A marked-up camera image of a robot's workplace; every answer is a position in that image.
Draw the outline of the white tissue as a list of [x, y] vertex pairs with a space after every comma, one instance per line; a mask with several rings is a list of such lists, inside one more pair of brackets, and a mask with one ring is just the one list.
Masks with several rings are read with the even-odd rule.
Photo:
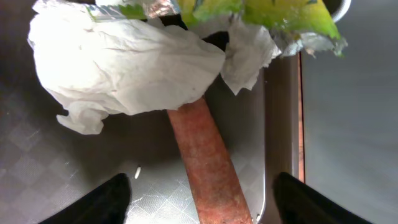
[[67, 115], [57, 121], [99, 134], [111, 114], [175, 110], [198, 100], [217, 76], [233, 93], [251, 89], [280, 54], [261, 26], [233, 19], [225, 48], [160, 19], [128, 19], [120, 6], [37, 1], [29, 45], [41, 85]]

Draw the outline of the orange carrot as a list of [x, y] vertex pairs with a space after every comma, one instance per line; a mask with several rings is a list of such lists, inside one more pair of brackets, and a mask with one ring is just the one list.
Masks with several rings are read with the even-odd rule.
[[252, 223], [238, 176], [205, 99], [167, 114], [200, 223]]

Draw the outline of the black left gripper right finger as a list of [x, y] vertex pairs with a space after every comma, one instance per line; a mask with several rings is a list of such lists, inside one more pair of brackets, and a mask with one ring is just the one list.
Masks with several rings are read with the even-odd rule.
[[371, 224], [286, 172], [274, 179], [273, 194], [283, 224]]

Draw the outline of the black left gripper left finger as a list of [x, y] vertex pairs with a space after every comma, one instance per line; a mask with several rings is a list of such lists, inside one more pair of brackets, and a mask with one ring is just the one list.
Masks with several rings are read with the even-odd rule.
[[130, 201], [129, 178], [119, 173], [40, 224], [124, 224]]

